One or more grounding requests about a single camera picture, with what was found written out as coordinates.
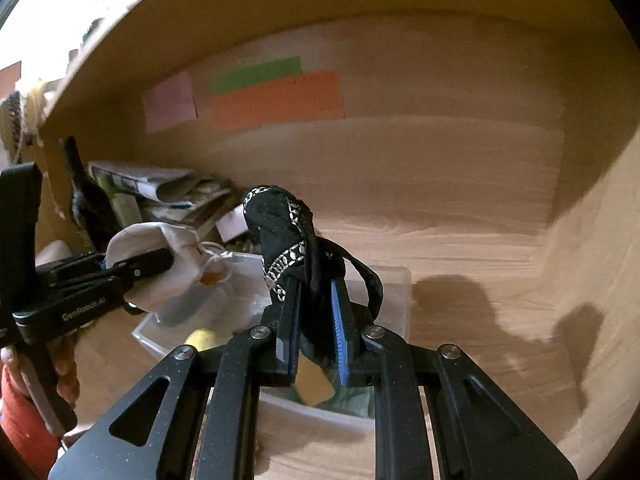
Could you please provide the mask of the person's left hand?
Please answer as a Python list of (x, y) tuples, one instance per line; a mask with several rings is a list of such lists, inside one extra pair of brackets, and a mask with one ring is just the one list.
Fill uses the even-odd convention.
[[(70, 406), (75, 406), (80, 395), (80, 383), (75, 360), (76, 342), (77, 334), (71, 333), (55, 339), (47, 345), (52, 364), (54, 365), (56, 374), (58, 374), (56, 391)], [(28, 398), (29, 393), (22, 377), (20, 359), (13, 346), (1, 349), (1, 361), (3, 366), (9, 371), (12, 386)]]

